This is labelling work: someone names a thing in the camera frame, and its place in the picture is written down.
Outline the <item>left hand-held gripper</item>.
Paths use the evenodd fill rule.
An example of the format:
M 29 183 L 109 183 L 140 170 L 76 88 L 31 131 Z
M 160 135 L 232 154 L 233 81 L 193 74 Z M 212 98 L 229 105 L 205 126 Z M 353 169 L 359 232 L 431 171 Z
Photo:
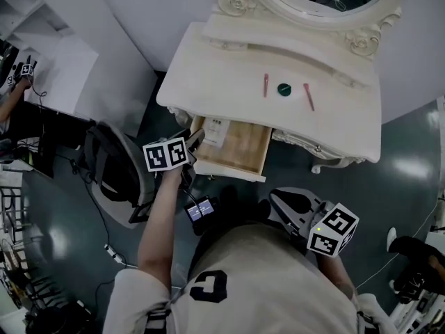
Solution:
M 149 172 L 165 172 L 181 168 L 181 189 L 189 189 L 195 178 L 193 168 L 197 158 L 193 154 L 205 138 L 203 128 L 188 139 L 183 136 L 143 146 L 143 153 Z

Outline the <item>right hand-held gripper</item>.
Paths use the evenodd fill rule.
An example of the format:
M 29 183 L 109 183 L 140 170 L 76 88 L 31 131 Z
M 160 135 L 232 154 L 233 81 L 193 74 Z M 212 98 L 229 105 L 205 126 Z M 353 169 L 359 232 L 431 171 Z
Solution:
M 304 226 L 305 248 L 316 254 L 336 257 L 352 239 L 359 217 L 340 202 L 320 200 L 306 189 L 273 189 L 270 203 L 279 217 L 294 229 Z

